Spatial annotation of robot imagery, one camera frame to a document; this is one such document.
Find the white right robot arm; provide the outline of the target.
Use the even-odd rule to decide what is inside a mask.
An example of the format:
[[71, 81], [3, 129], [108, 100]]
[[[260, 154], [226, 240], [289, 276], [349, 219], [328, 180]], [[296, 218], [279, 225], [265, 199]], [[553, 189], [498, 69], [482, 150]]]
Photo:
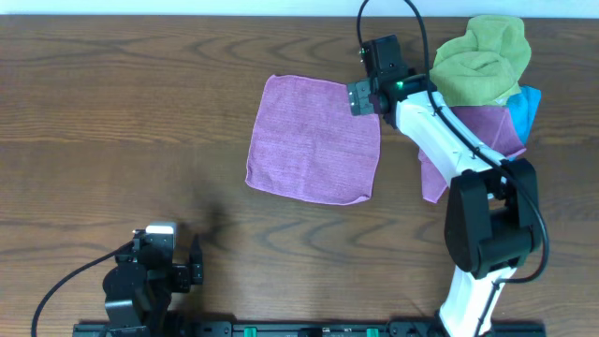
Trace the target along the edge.
[[411, 139], [449, 187], [445, 242], [456, 265], [430, 336], [543, 336], [540, 323], [494, 323], [490, 317], [506, 284], [546, 241], [538, 225], [536, 174], [524, 160], [508, 160], [480, 140], [426, 79], [346, 86], [353, 115], [380, 114]]

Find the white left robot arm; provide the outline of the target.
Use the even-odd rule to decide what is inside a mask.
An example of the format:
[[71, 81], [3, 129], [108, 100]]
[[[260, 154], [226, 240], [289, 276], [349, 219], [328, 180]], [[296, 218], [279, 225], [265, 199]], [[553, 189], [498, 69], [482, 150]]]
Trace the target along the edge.
[[103, 280], [109, 323], [100, 336], [193, 336], [194, 329], [168, 307], [174, 293], [188, 293], [203, 283], [203, 256], [199, 236], [193, 237], [188, 261], [173, 261], [172, 234], [136, 230], [120, 250]]

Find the purple microfiber cloth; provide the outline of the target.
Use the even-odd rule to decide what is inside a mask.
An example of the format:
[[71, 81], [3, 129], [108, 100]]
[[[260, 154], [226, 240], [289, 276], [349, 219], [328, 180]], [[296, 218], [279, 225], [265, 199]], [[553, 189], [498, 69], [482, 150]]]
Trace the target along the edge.
[[373, 194], [380, 122], [354, 116], [344, 85], [284, 75], [265, 83], [246, 163], [248, 186], [327, 205]]

